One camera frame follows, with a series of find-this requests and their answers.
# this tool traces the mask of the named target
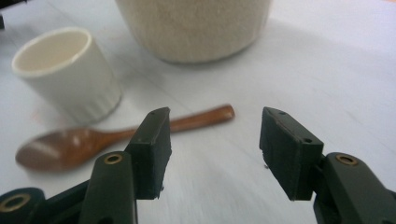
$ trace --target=beige pot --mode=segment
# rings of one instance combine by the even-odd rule
[[[137,42],[157,57],[203,63],[247,47],[270,0],[116,0]]]

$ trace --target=wooden spoon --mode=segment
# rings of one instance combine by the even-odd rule
[[[172,133],[221,123],[234,117],[233,107],[223,105],[170,122]],[[136,128],[103,133],[89,128],[76,128],[48,133],[31,140],[17,152],[16,161],[22,166],[41,172],[73,169],[88,161],[106,147],[131,138]]]

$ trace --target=table surface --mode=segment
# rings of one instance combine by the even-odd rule
[[[325,143],[324,154],[354,155],[396,190],[394,1],[277,0],[251,47],[198,65],[165,63],[139,47],[114,1],[37,0],[1,13],[0,194],[36,187],[50,197],[91,175],[94,160],[61,174],[26,171],[14,160],[28,139],[76,125],[14,77],[10,66],[25,42],[65,26],[92,32],[124,91],[117,110],[94,128],[134,126],[163,106],[171,108],[171,118],[234,107],[232,122],[172,135],[165,189],[159,200],[138,201],[140,223],[316,223],[313,201],[290,202],[264,168],[264,106],[299,120]]]

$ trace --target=white cup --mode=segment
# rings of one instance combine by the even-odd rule
[[[108,115],[121,89],[92,35],[67,27],[26,43],[12,61],[14,74],[78,123]]]

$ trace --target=cup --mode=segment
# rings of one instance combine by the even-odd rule
[[[271,0],[116,0],[136,41],[173,63],[205,63],[246,48]]]
[[[26,43],[12,61],[14,74],[77,123],[108,115],[121,88],[89,31],[66,27]]]

